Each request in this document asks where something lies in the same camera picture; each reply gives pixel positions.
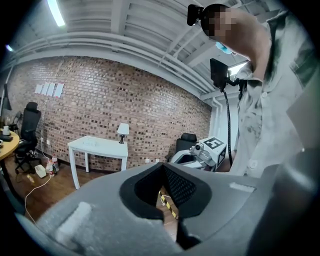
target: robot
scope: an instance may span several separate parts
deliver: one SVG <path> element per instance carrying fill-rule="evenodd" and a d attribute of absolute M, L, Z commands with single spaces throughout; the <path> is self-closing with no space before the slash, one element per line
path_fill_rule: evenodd
<path fill-rule="evenodd" d="M 227 144 L 215 136 L 204 138 L 189 150 L 177 152 L 170 163 L 215 172 L 226 157 Z"/>

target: black office chair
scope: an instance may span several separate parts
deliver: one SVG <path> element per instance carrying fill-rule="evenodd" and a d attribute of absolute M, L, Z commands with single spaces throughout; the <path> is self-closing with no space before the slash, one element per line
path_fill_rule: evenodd
<path fill-rule="evenodd" d="M 181 150 L 188 150 L 192 146 L 195 146 L 197 144 L 197 135 L 192 133 L 183 133 L 181 135 L 181 138 L 178 138 L 176 140 L 175 145 L 175 152 L 174 154 L 168 154 L 164 158 L 170 162 L 171 158 L 179 151 Z"/>
<path fill-rule="evenodd" d="M 41 164 L 41 159 L 34 156 L 38 143 L 36 138 L 36 129 L 41 117 L 41 112 L 37 110 L 37 107 L 37 103 L 29 102 L 23 111 L 23 120 L 20 132 L 22 142 L 14 151 L 15 162 L 18 164 L 17 168 L 15 168 L 16 173 L 19 173 L 19 168 L 25 171 L 22 167 L 24 163 L 29 165 L 29 171 L 31 173 L 35 173 L 35 170 L 30 163 L 31 161 L 38 160 L 39 164 Z"/>

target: brick wall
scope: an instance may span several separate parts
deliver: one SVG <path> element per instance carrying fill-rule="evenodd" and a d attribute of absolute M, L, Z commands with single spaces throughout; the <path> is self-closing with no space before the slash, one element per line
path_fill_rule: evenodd
<path fill-rule="evenodd" d="M 61 98 L 35 94 L 36 84 L 64 83 Z M 175 150 L 182 133 L 208 136 L 211 107 L 180 87 L 126 64 L 90 57 L 53 57 L 19 64 L 8 83 L 13 117 L 30 101 L 42 113 L 44 151 L 69 162 L 67 143 L 85 135 L 119 140 L 117 128 L 128 123 L 127 168 L 165 161 Z M 76 164 L 84 166 L 84 155 L 76 154 Z M 90 167 L 118 171 L 118 159 L 90 156 Z"/>

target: lamp shade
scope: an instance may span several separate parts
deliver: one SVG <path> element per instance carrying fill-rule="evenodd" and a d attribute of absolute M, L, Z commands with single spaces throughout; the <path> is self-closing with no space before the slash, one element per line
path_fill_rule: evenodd
<path fill-rule="evenodd" d="M 118 134 L 121 135 L 128 135 L 129 134 L 129 124 L 127 123 L 120 123 L 119 128 L 117 130 Z"/>

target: ceiling light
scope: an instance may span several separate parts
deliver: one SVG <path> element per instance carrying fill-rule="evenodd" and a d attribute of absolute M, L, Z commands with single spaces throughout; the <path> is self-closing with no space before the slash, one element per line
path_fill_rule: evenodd
<path fill-rule="evenodd" d="M 58 27 L 64 26 L 65 22 L 61 16 L 61 13 L 57 4 L 57 0 L 47 0 L 47 2 Z"/>
<path fill-rule="evenodd" d="M 10 52 L 13 52 L 13 51 L 14 51 L 14 49 L 12 49 L 9 44 L 7 44 L 7 45 L 5 46 L 5 48 L 7 48 L 8 51 L 10 51 Z"/>
<path fill-rule="evenodd" d="M 239 65 L 230 67 L 229 68 L 229 70 L 231 71 L 231 75 L 230 76 L 236 75 L 239 72 L 239 70 L 246 64 L 247 64 L 247 62 L 244 62 L 244 63 L 241 63 Z"/>

